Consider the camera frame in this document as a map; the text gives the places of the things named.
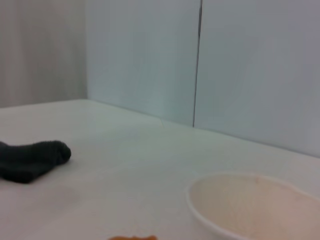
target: sock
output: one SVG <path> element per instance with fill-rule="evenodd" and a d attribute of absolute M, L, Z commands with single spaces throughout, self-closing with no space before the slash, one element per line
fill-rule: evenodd
<path fill-rule="evenodd" d="M 10 146 L 0 142 L 0 177 L 28 184 L 65 164 L 71 150 L 61 141 L 44 141 L 31 145 Z"/>

